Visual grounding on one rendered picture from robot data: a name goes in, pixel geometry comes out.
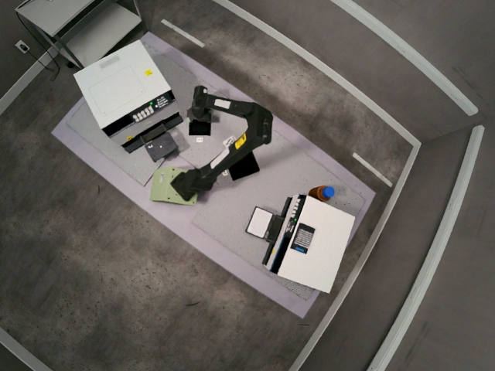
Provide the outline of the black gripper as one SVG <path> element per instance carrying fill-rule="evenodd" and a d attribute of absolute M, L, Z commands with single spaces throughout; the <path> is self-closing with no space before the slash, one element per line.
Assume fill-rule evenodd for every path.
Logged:
<path fill-rule="evenodd" d="M 187 110 L 187 122 L 193 123 L 193 120 L 211 122 L 211 116 L 212 116 L 212 111 L 209 111 L 207 109 L 205 114 L 204 114 L 204 110 L 200 114 L 192 112 L 192 108 Z"/>

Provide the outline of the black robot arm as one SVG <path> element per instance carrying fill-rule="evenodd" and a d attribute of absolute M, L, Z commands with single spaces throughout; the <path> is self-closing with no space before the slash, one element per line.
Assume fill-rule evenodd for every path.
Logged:
<path fill-rule="evenodd" d="M 235 142 L 207 165 L 200 169 L 188 170 L 186 173 L 180 172 L 170 182 L 170 185 L 185 202 L 188 202 L 200 190 L 210 191 L 217 181 L 217 176 L 257 147 L 263 144 L 270 144 L 274 119 L 272 112 L 255 102 L 240 102 L 224 97 L 216 97 L 208 94 L 207 88 L 202 85 L 195 87 L 193 99 L 193 112 L 200 114 L 203 110 L 205 112 L 205 108 L 207 110 L 210 108 L 217 109 L 227 114 L 246 118 L 248 128 Z M 184 176 L 185 178 L 183 178 Z"/>

